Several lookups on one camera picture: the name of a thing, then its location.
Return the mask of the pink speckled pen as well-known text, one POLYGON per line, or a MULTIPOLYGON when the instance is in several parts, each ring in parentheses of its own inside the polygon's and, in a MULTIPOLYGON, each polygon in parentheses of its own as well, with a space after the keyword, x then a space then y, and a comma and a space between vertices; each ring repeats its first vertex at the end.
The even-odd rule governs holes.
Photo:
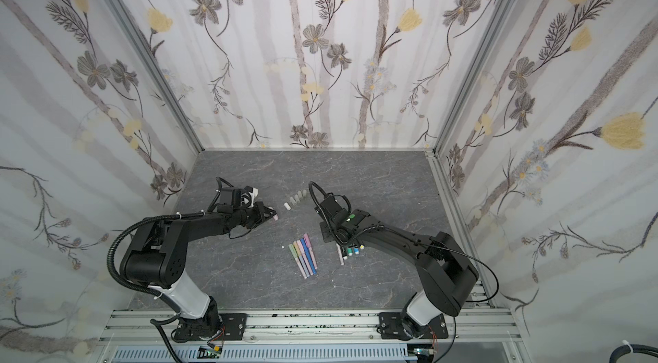
POLYGON ((344 255, 343 255, 343 248, 339 244, 336 244, 337 252, 339 255, 339 262, 341 265, 344 265, 344 255))

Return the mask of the purple cap pink pen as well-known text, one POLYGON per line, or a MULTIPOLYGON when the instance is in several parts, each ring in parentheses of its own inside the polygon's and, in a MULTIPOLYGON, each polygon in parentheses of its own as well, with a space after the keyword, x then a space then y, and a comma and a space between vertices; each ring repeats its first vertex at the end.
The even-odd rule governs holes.
POLYGON ((311 258, 312 258, 312 260, 313 260, 313 262, 314 262, 315 270, 316 270, 316 273, 317 273, 317 271, 318 271, 318 266, 317 266, 317 262, 316 262, 316 259, 315 259, 315 253, 314 253, 313 247, 312 247, 312 245, 311 245, 311 241, 310 241, 310 239, 309 239, 309 235, 308 235, 307 233, 305 233, 305 234, 303 235, 303 239, 305 239, 305 241, 306 241, 306 244, 307 244, 307 246, 308 246, 308 250, 310 251, 310 255, 311 255, 311 258))

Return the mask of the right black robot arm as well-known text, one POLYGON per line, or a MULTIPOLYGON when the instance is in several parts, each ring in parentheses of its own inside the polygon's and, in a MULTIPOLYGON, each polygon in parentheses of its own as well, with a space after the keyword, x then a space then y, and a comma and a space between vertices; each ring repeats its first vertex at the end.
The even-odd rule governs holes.
POLYGON ((479 280, 479 273, 452 236, 420 235, 389 226, 363 210, 343 207, 335 195, 315 205, 320 226, 343 248, 365 246, 413 265, 422 290, 400 313, 382 314, 378 331, 384 339, 424 337, 440 316, 456 318, 479 280))

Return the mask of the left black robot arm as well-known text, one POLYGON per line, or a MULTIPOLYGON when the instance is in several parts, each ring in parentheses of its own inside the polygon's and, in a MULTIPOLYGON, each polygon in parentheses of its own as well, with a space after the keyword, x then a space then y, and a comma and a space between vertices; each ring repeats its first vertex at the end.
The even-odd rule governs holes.
POLYGON ((176 313, 174 341, 210 339, 224 323, 217 302, 186 271, 188 244, 228 235, 238 227, 251 231, 276 216, 274 209, 257 201, 251 207, 216 205, 210 211, 146 217, 111 244, 108 272, 123 287, 154 296, 176 313))

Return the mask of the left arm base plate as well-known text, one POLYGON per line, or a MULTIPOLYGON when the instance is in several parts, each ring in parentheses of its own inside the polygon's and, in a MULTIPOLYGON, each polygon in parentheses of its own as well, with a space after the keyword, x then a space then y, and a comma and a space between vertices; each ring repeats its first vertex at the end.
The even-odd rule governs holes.
POLYGON ((246 329, 246 313, 212 312, 207 318, 187 320, 180 318, 178 327, 171 332, 174 342, 210 342, 219 338, 225 341, 241 341, 246 329))

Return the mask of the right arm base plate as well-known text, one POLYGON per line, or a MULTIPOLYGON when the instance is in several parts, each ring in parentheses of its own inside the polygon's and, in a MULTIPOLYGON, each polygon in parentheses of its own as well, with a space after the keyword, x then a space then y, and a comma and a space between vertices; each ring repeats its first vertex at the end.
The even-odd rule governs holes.
POLYGON ((449 332, 443 313, 427 325, 419 325, 401 312, 379 313, 376 331, 384 340, 411 341, 416 339, 447 339, 449 332))

